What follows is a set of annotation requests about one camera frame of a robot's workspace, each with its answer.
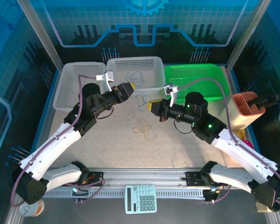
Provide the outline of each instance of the orange container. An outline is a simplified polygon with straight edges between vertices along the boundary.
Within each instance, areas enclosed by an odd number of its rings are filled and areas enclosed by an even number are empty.
[[[253,121],[266,112],[262,107],[260,110],[256,105],[249,107],[248,101],[257,98],[255,92],[241,92],[234,94],[228,102],[230,124],[232,130],[245,129]],[[226,110],[220,115],[220,120],[227,124]]]

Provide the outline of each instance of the glass panel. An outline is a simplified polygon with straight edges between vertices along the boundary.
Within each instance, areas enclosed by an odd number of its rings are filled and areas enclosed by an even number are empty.
[[[226,63],[258,0],[32,2],[63,63],[117,56]]]
[[[11,167],[30,151],[55,67],[15,0],[0,1],[0,223]]]
[[[280,94],[280,1],[270,3],[234,71],[240,91]],[[280,101],[252,127],[261,153],[280,163]]]

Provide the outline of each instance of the white connector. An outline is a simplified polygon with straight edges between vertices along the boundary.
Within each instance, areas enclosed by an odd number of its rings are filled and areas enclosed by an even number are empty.
[[[104,91],[111,91],[111,87],[109,85],[109,82],[114,82],[114,75],[113,71],[105,71],[103,75],[97,75],[96,76],[97,81],[103,81],[103,88]]]
[[[177,99],[178,89],[177,86],[173,83],[169,83],[168,85],[164,85],[164,91],[166,96],[171,96],[170,107],[175,104]]]

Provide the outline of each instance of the light blue calculator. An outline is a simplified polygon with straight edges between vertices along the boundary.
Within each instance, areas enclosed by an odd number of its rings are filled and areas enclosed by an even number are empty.
[[[126,214],[153,213],[157,211],[155,186],[126,185],[125,190]]]

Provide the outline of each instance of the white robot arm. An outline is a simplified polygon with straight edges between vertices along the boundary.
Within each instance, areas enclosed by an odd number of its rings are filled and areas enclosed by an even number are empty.
[[[171,85],[166,87],[167,90],[174,88]],[[166,93],[175,94],[174,99],[177,96],[173,90]],[[150,112],[160,117],[160,122],[172,118],[192,125],[193,133],[198,138],[227,153],[246,170],[238,171],[209,161],[200,171],[205,183],[225,183],[238,187],[269,208],[278,209],[276,199],[280,194],[280,165],[257,153],[234,134],[231,136],[226,125],[208,113],[208,103],[199,92],[188,93],[185,106],[173,104],[171,99],[153,100],[147,106]]]
[[[100,94],[97,84],[86,84],[82,89],[81,115],[78,117],[80,104],[77,104],[57,131],[14,169],[12,176],[15,192],[27,204],[33,204],[50,189],[66,183],[81,185],[86,181],[89,170],[78,161],[59,169],[48,171],[48,168],[71,144],[96,124],[101,112],[113,110],[114,105],[126,101],[134,90],[135,84],[123,83]]]

